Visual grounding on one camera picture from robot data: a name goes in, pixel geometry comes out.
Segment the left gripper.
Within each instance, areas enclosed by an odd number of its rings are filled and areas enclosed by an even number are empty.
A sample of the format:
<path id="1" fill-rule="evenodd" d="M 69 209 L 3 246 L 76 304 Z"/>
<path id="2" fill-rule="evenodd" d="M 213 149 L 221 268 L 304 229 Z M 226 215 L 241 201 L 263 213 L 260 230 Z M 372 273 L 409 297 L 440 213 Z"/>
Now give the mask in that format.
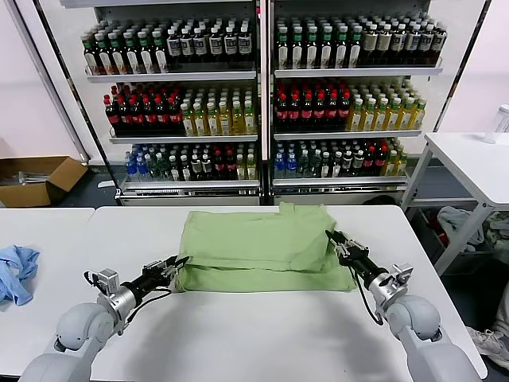
<path id="1" fill-rule="evenodd" d="M 153 262 L 142 268 L 142 274 L 131 282 L 124 282 L 122 287 L 130 290 L 135 297 L 145 297 L 158 287 L 169 287 L 179 270 L 188 262 L 189 257 L 169 257 Z"/>

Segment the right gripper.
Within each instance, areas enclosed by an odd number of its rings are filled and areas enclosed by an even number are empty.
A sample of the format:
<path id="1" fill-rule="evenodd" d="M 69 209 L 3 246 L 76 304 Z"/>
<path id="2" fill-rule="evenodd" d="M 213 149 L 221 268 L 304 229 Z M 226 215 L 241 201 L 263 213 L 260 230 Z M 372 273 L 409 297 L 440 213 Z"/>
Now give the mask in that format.
<path id="1" fill-rule="evenodd" d="M 365 285 L 370 285 L 379 275 L 388 273 L 387 269 L 377 266 L 369 259 L 367 248 L 357 247 L 357 242 L 347 234 L 342 231 L 326 231 L 325 233 L 338 256 L 339 264 L 351 268 Z"/>

